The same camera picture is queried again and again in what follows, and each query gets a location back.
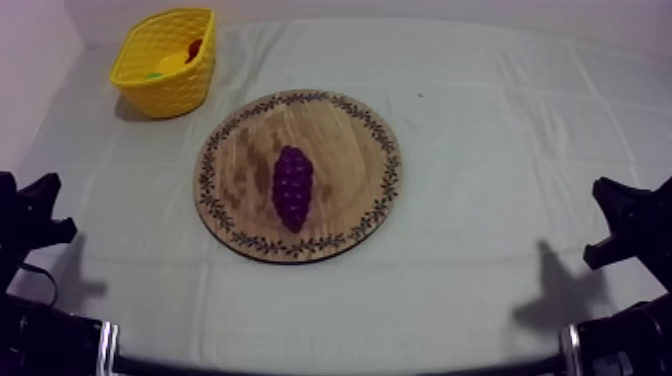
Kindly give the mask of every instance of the plastic basket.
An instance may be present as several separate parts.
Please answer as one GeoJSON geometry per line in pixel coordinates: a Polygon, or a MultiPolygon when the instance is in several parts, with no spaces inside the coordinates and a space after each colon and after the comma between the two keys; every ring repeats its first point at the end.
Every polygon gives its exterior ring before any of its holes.
{"type": "Polygon", "coordinates": [[[153,15],[131,29],[110,81],[149,117],[187,113],[208,93],[215,65],[214,30],[210,9],[180,8],[153,15]],[[176,56],[189,56],[189,45],[198,39],[202,40],[198,54],[189,63],[175,64],[176,56]],[[166,59],[173,63],[166,64],[166,59]]]}

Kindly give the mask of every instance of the white wall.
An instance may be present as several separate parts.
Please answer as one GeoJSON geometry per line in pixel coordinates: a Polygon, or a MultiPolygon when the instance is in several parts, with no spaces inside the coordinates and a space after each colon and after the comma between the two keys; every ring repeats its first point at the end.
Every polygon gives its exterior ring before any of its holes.
{"type": "Polygon", "coordinates": [[[121,40],[145,15],[207,6],[229,21],[408,16],[537,30],[672,55],[670,0],[65,0],[86,44],[121,40]]]}
{"type": "Polygon", "coordinates": [[[0,170],[16,170],[82,48],[63,0],[0,2],[0,170]]]}

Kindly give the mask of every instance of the table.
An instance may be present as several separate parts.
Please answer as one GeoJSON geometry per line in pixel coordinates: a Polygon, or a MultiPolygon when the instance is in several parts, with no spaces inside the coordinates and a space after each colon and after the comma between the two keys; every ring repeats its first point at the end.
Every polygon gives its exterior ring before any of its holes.
{"type": "MultiPolygon", "coordinates": [[[[125,354],[292,373],[458,369],[549,354],[561,326],[663,292],[636,261],[591,273],[581,252],[608,234],[595,179],[657,188],[671,175],[669,61],[420,19],[227,25],[206,102],[147,121],[107,81],[118,49],[82,54],[19,179],[60,174],[55,216],[80,235],[28,261],[59,279],[58,307],[119,324],[125,354]],[[194,163],[228,113],[298,88],[387,120],[403,194],[351,252],[260,264],[201,224],[194,163]]],[[[39,277],[14,289],[49,294],[39,277]]]]}

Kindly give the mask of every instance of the grape bunch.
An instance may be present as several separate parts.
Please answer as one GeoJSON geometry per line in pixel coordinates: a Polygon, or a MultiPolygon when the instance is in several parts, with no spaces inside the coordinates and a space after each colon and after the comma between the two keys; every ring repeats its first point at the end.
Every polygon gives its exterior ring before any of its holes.
{"type": "Polygon", "coordinates": [[[285,146],[273,168],[273,205],[282,224],[298,233],[310,207],[313,164],[299,148],[285,146]]]}

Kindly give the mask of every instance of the cable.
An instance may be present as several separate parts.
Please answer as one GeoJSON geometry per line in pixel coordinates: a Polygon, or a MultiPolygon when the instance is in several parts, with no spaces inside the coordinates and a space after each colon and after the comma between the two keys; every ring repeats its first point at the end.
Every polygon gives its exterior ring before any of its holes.
{"type": "Polygon", "coordinates": [[[53,307],[54,304],[56,304],[56,301],[58,301],[58,284],[56,283],[56,280],[51,275],[51,273],[35,265],[26,264],[25,262],[19,264],[19,268],[29,273],[42,274],[43,276],[47,277],[47,279],[49,279],[49,282],[51,282],[51,284],[54,286],[54,294],[52,295],[51,301],[49,302],[48,306],[49,308],[53,307]]]}

